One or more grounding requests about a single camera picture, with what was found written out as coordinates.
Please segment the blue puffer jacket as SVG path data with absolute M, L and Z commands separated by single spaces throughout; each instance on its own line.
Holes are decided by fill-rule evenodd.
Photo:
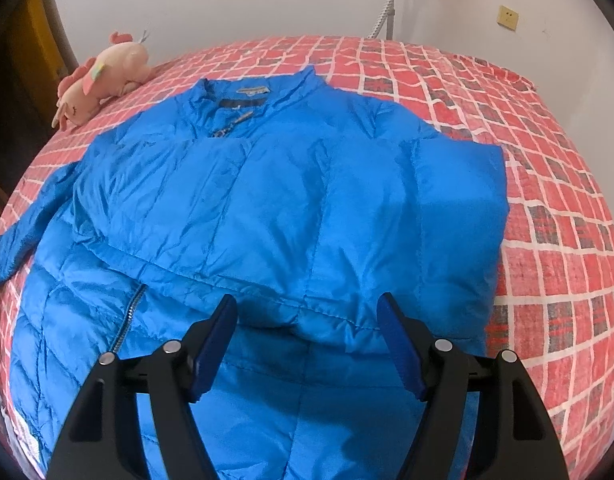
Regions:
M 0 284 L 33 261 L 10 391 L 39 465 L 103 352 L 149 354 L 231 295 L 191 408 L 219 477 L 394 478 L 423 405 L 377 299 L 482 352 L 507 215 L 496 145 L 312 68 L 198 81 L 96 136 L 0 236 Z

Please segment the red plaid bed cover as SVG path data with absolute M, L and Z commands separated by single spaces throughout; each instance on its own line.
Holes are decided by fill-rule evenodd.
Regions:
M 301 36 L 182 55 L 83 128 L 58 133 L 0 216 L 8 229 L 53 169 L 91 140 L 201 78 L 290 74 L 403 104 L 452 138 L 508 154 L 510 215 L 487 350 L 524 361 L 561 438 L 568 472 L 591 479 L 614 453 L 614 222 L 599 185 L 526 78 L 474 56 L 397 41 Z

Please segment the pink plush unicorn toy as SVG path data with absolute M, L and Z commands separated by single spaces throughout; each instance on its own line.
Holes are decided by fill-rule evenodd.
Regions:
M 65 131 L 69 125 L 85 125 L 106 101 L 147 82 L 153 72 L 144 45 L 148 37 L 146 30 L 138 40 L 132 34 L 112 32 L 109 47 L 78 65 L 58 84 L 51 127 Z

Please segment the wooden door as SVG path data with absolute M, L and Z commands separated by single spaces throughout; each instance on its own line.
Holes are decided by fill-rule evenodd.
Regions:
M 68 66 L 44 0 L 20 0 L 0 31 L 0 188 L 7 194 L 53 136 Z

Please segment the yellow wall socket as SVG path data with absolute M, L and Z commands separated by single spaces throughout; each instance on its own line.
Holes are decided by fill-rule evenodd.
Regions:
M 501 27 L 515 32 L 519 18 L 520 14 L 518 14 L 516 11 L 508 8 L 507 6 L 499 6 L 497 24 Z

